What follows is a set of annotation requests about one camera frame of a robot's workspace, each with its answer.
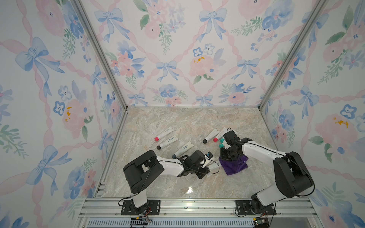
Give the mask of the purple cloth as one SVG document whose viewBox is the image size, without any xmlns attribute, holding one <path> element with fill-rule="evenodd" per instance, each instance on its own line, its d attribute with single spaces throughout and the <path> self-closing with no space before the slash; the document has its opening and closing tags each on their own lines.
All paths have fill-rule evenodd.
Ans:
<svg viewBox="0 0 365 228">
<path fill-rule="evenodd" d="M 237 174 L 244 169 L 248 168 L 248 157 L 246 155 L 241 156 L 237 161 L 224 160 L 219 158 L 220 164 L 228 176 Z"/>
</svg>

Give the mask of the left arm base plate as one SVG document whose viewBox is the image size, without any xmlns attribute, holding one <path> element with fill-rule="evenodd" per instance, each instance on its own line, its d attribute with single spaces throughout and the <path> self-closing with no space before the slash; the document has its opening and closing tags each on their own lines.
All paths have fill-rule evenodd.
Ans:
<svg viewBox="0 0 365 228">
<path fill-rule="evenodd" d="M 134 215 L 159 215 L 161 209 L 160 200 L 148 200 L 146 204 L 137 208 L 131 199 L 125 200 L 122 204 L 121 215 L 134 216 Z"/>
</svg>

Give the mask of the white tube front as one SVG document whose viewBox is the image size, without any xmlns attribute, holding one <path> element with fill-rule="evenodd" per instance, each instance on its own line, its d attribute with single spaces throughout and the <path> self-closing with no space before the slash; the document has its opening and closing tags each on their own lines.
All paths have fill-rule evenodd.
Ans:
<svg viewBox="0 0 365 228">
<path fill-rule="evenodd" d="M 213 172 L 218 171 L 218 169 L 220 168 L 220 164 L 216 161 L 208 160 L 206 162 L 206 167 L 208 167 L 210 172 L 213 173 Z"/>
</svg>

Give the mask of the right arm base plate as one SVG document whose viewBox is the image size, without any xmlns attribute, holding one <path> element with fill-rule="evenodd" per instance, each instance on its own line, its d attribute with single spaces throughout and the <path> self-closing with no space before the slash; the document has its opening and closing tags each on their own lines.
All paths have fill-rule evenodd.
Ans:
<svg viewBox="0 0 365 228">
<path fill-rule="evenodd" d="M 266 215 L 277 214 L 276 207 L 273 203 L 268 206 L 263 206 L 258 201 L 241 199 L 235 201 L 235 206 L 236 206 L 235 213 L 238 216 L 248 216 L 248 215 L 261 216 L 264 213 Z"/>
</svg>

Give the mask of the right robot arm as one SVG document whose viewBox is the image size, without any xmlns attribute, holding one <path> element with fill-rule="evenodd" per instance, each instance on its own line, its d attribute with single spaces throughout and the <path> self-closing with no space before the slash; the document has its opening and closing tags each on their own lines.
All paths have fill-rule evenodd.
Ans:
<svg viewBox="0 0 365 228">
<path fill-rule="evenodd" d="M 231 130 L 216 139 L 220 145 L 219 161 L 228 176 L 248 168 L 248 158 L 259 160 L 274 171 L 275 183 L 252 195 L 252 211 L 258 213 L 277 201 L 303 197 L 302 192 L 315 189 L 315 183 L 297 152 L 284 154 L 257 144 L 250 138 L 240 139 Z"/>
</svg>

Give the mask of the white tube black cap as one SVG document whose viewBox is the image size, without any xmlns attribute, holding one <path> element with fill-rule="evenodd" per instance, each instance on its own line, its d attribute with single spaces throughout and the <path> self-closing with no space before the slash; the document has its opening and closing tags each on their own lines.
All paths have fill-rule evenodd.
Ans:
<svg viewBox="0 0 365 228">
<path fill-rule="evenodd" d="M 208 143 L 211 139 L 213 139 L 216 135 L 219 134 L 219 131 L 217 129 L 213 129 L 204 139 L 203 139 L 203 143 L 206 144 Z"/>
</svg>

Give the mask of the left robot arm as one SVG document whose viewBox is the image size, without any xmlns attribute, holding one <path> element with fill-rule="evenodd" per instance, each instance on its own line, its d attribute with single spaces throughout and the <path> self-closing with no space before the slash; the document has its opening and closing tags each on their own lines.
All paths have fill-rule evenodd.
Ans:
<svg viewBox="0 0 365 228">
<path fill-rule="evenodd" d="M 190 156 L 167 159 L 157 156 L 152 150 L 145 152 L 124 166 L 123 172 L 132 193 L 131 200 L 136 209 L 148 205 L 146 189 L 161 175 L 184 177 L 195 174 L 199 179 L 210 174 L 208 163 L 213 154 L 197 150 Z"/>
</svg>

